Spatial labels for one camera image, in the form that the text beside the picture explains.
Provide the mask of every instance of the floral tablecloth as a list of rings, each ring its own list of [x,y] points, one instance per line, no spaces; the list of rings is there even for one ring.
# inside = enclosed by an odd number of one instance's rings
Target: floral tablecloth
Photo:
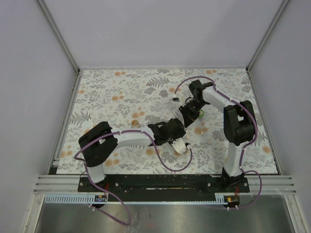
[[[129,69],[84,70],[70,118],[57,174],[80,174],[83,164],[73,156],[79,150],[78,139],[101,121],[113,128],[130,128],[137,119],[142,126],[174,117],[181,103],[173,102],[173,92],[187,77],[209,76],[217,88],[232,99],[250,100],[257,123],[258,139],[246,152],[244,170],[276,174],[277,169],[263,121],[245,69]],[[178,91],[178,97],[191,96],[190,81]],[[228,142],[223,133],[223,114],[206,105],[205,114],[187,128],[184,141],[191,144],[193,161],[183,174],[219,174],[227,156]],[[178,169],[188,163],[189,152],[178,154],[164,144],[159,148],[167,166]],[[106,174],[170,173],[158,160],[152,147],[131,146],[117,149],[104,163]]]

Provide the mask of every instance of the white wall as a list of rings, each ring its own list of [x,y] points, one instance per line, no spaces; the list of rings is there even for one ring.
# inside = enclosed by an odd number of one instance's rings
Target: white wall
[[[251,71],[281,167],[311,223],[311,3],[290,3]]]
[[[74,72],[34,0],[0,1],[0,228],[19,231]]]
[[[246,67],[282,0],[46,0],[80,67]]]

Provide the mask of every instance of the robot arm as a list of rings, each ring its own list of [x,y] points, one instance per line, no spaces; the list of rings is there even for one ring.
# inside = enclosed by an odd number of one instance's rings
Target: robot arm
[[[112,128],[108,122],[99,123],[79,139],[80,147],[83,148],[93,140],[111,134],[111,130]],[[146,132],[152,137],[157,146],[169,143],[178,153],[184,153],[187,150],[187,144],[182,139],[186,134],[184,125],[176,118],[168,122],[149,124],[143,128],[115,130],[115,132],[119,133],[113,133],[113,135],[105,137],[102,141],[97,141],[83,151],[89,175],[95,183],[104,179],[103,163],[114,150],[134,145],[152,145],[150,138],[146,134],[137,133],[137,131]]]
[[[251,118],[238,105],[218,94],[213,83],[201,84],[199,80],[191,82],[189,89],[193,99],[179,108],[183,115],[185,127],[192,124],[198,117],[199,111],[211,104],[224,114],[224,133],[229,141],[228,156],[223,168],[223,176],[227,178],[243,176],[239,168],[242,147],[253,139],[255,128]],[[255,119],[252,103],[248,100],[240,102]]]

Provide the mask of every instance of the purple cable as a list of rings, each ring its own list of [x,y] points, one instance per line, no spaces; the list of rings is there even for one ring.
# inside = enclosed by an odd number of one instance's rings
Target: purple cable
[[[239,160],[239,167],[240,167],[240,170],[241,170],[243,173],[245,173],[245,174],[250,173],[250,172],[254,172],[254,173],[258,176],[259,182],[260,182],[259,191],[258,191],[258,194],[257,194],[257,196],[255,197],[255,199],[254,199],[251,203],[249,203],[249,204],[247,204],[247,205],[245,205],[245,206],[239,207],[239,209],[243,209],[243,208],[249,207],[249,206],[251,206],[252,204],[254,204],[254,203],[258,200],[258,198],[259,198],[259,196],[260,196],[260,194],[261,194],[261,190],[262,190],[262,179],[261,179],[260,174],[259,174],[258,172],[256,172],[256,171],[254,171],[254,170],[244,171],[243,168],[242,168],[242,161],[243,161],[243,156],[244,156],[245,148],[248,147],[249,145],[253,144],[253,143],[256,141],[257,136],[258,136],[258,128],[257,128],[256,121],[255,121],[255,119],[253,118],[253,116],[251,115],[251,113],[250,113],[244,106],[242,106],[240,103],[236,102],[235,100],[231,100],[231,99],[230,99],[228,96],[226,96],[224,93],[222,93],[222,92],[220,92],[219,90],[217,90],[216,84],[215,84],[214,80],[211,79],[211,78],[209,78],[209,77],[206,77],[206,76],[195,76],[195,77],[190,77],[190,78],[187,78],[187,79],[183,80],[183,81],[177,86],[177,88],[176,88],[174,94],[177,93],[177,90],[179,89],[179,87],[180,87],[184,82],[186,82],[186,81],[188,81],[188,80],[190,80],[190,79],[197,79],[197,78],[203,78],[203,79],[208,79],[208,80],[210,80],[210,81],[213,83],[213,88],[214,88],[214,90],[215,90],[218,94],[220,94],[222,97],[224,97],[224,98],[227,99],[228,101],[230,101],[230,102],[232,102],[232,103],[238,105],[240,108],[242,108],[242,109],[248,114],[248,116],[251,118],[251,120],[252,120],[252,122],[253,122],[253,125],[254,125],[254,127],[255,127],[255,137],[253,138],[252,141],[250,141],[249,143],[245,144],[245,145],[242,147],[242,152],[241,152],[241,156],[240,156],[240,160]]]
[[[114,193],[112,193],[112,192],[110,192],[110,191],[108,191],[108,190],[106,190],[106,189],[103,189],[103,188],[99,187],[98,185],[96,185],[96,184],[93,182],[93,180],[91,179],[91,177],[89,176],[89,173],[88,173],[88,171],[87,171],[87,166],[86,166],[85,163],[84,163],[84,167],[86,168],[86,174],[87,174],[88,180],[90,181],[90,183],[91,183],[94,187],[98,188],[99,190],[101,190],[101,191],[103,191],[103,192],[105,192],[105,193],[108,193],[108,194],[114,196],[114,197],[125,207],[125,210],[126,210],[127,215],[128,215],[128,222],[123,222],[123,221],[117,219],[116,217],[113,217],[111,214],[109,214],[109,213],[107,213],[107,212],[105,212],[105,211],[103,211],[103,210],[101,210],[101,209],[99,209],[99,208],[96,208],[96,207],[94,207],[94,208],[95,208],[97,211],[103,213],[104,215],[107,215],[108,217],[110,217],[111,219],[113,219],[114,221],[116,221],[117,223],[119,223],[119,224],[121,224],[121,225],[123,225],[123,226],[129,226],[129,225],[131,224],[131,222],[132,222],[132,218],[131,218],[131,214],[130,214],[129,209],[128,209],[127,206],[124,204],[124,202],[123,202],[116,194],[114,194]]]
[[[191,161],[192,161],[193,154],[192,154],[191,148],[189,148],[189,150],[190,150],[190,160],[189,160],[188,164],[187,164],[185,167],[183,167],[182,169],[179,169],[179,170],[170,169],[169,167],[167,167],[167,166],[164,164],[163,160],[161,159],[160,154],[159,154],[159,151],[157,150],[157,147],[156,147],[156,143],[155,143],[155,141],[152,139],[152,137],[150,136],[150,134],[148,134],[148,133],[145,132],[145,131],[141,131],[141,130],[124,130],[124,131],[122,131],[121,133],[143,133],[143,134],[147,135],[147,136],[150,138],[150,141],[152,142],[152,144],[153,144],[153,146],[154,146],[154,148],[155,148],[156,154],[157,154],[157,156],[158,156],[158,158],[159,158],[161,164],[162,164],[167,170],[169,170],[169,171],[173,171],[173,172],[183,171],[183,170],[185,170],[187,167],[189,167],[189,165],[190,165],[190,163],[191,163]],[[107,213],[107,212],[105,212],[105,211],[103,211],[103,210],[101,210],[101,209],[98,209],[98,208],[96,208],[96,207],[94,207],[94,209],[96,209],[97,211],[99,211],[99,212],[105,214],[106,216],[110,217],[111,219],[113,219],[114,221],[116,221],[117,223],[119,223],[119,224],[121,224],[121,225],[129,226],[129,225],[131,224],[131,221],[132,221],[132,220],[131,220],[130,211],[129,211],[129,209],[127,208],[127,206],[124,204],[124,202],[123,202],[116,194],[114,194],[114,193],[112,193],[112,192],[110,192],[110,191],[108,191],[108,190],[106,190],[106,189],[103,189],[103,188],[99,187],[98,185],[96,185],[96,184],[93,182],[93,180],[91,179],[91,177],[90,177],[90,175],[89,175],[89,173],[88,173],[88,169],[87,169],[85,160],[82,159],[82,158],[78,158],[78,155],[79,155],[80,153],[82,153],[85,149],[87,149],[88,147],[90,147],[90,146],[93,145],[94,143],[96,143],[96,142],[98,142],[99,140],[102,140],[102,139],[104,139],[104,138],[106,138],[106,137],[108,137],[108,136],[112,136],[112,135],[115,135],[115,134],[120,134],[120,131],[113,132],[113,133],[108,133],[108,134],[105,134],[105,135],[103,135],[103,136],[100,136],[100,137],[94,139],[93,141],[91,141],[90,143],[88,143],[87,145],[85,145],[84,147],[82,147],[82,148],[74,155],[73,158],[76,159],[76,160],[79,160],[79,161],[84,162],[84,167],[85,167],[85,169],[86,169],[87,178],[88,178],[88,180],[90,181],[90,183],[91,183],[94,187],[98,188],[99,190],[101,190],[101,191],[103,191],[103,192],[106,192],[106,193],[108,193],[108,194],[114,196],[114,197],[125,207],[125,210],[126,210],[126,212],[127,212],[127,214],[128,214],[129,222],[128,222],[128,223],[123,222],[123,221],[121,221],[121,220],[119,220],[119,219],[113,217],[113,216],[110,215],[109,213]]]
[[[83,152],[85,149],[87,149],[88,147],[90,147],[90,146],[93,145],[94,143],[98,142],[99,140],[104,139],[105,137],[108,137],[108,136],[111,136],[111,135],[119,134],[119,133],[120,133],[120,132],[108,133],[108,134],[105,134],[105,135],[103,135],[103,136],[100,136],[100,137],[96,138],[95,140],[91,141],[90,143],[88,143],[87,145],[85,145],[84,147],[82,147],[82,148],[74,155],[73,158],[76,159],[76,160],[79,160],[79,161],[84,162],[84,167],[85,167],[85,169],[86,169],[87,178],[88,178],[88,180],[90,181],[90,183],[91,183],[94,187],[98,188],[99,190],[101,190],[101,191],[103,191],[103,192],[106,192],[106,193],[108,193],[108,194],[114,196],[114,197],[125,207],[125,210],[126,210],[126,212],[127,212],[128,218],[129,218],[129,222],[123,222],[123,221],[117,219],[116,217],[113,217],[113,216],[110,215],[109,213],[107,213],[107,212],[105,212],[105,211],[103,211],[103,210],[101,210],[101,209],[98,209],[98,208],[96,208],[96,207],[94,207],[94,209],[96,209],[97,211],[99,211],[99,212],[103,213],[104,215],[110,217],[111,219],[113,219],[114,221],[116,221],[117,223],[119,223],[119,224],[121,224],[121,225],[123,225],[123,226],[129,226],[129,225],[131,224],[132,218],[131,218],[131,214],[130,214],[129,209],[128,209],[127,206],[124,204],[124,202],[123,202],[117,195],[115,195],[114,193],[112,193],[112,192],[110,192],[110,191],[108,191],[108,190],[105,190],[105,189],[99,187],[98,185],[96,185],[96,184],[93,182],[93,180],[91,179],[91,177],[90,177],[90,175],[89,175],[89,173],[88,173],[88,169],[87,169],[85,160],[77,157],[81,152]]]
[[[189,160],[189,162],[187,163],[187,165],[184,166],[183,168],[179,169],[179,170],[174,170],[174,169],[171,169],[171,168],[169,168],[168,166],[165,165],[165,163],[163,162],[163,160],[162,160],[162,158],[161,158],[161,156],[160,156],[160,154],[159,154],[159,151],[157,150],[156,143],[155,143],[155,141],[152,139],[152,137],[151,137],[150,134],[148,134],[148,133],[145,132],[145,131],[141,131],[141,130],[124,130],[124,131],[122,131],[122,133],[143,133],[143,134],[147,135],[147,137],[150,139],[150,141],[152,142],[152,145],[153,145],[154,148],[155,148],[155,152],[156,152],[157,157],[159,158],[161,164],[162,164],[168,171],[172,171],[172,172],[183,171],[183,170],[185,170],[187,167],[189,167],[189,165],[191,164],[191,161],[192,161],[192,158],[193,158],[193,154],[192,154],[191,148],[189,148],[189,150],[190,150],[190,160]]]

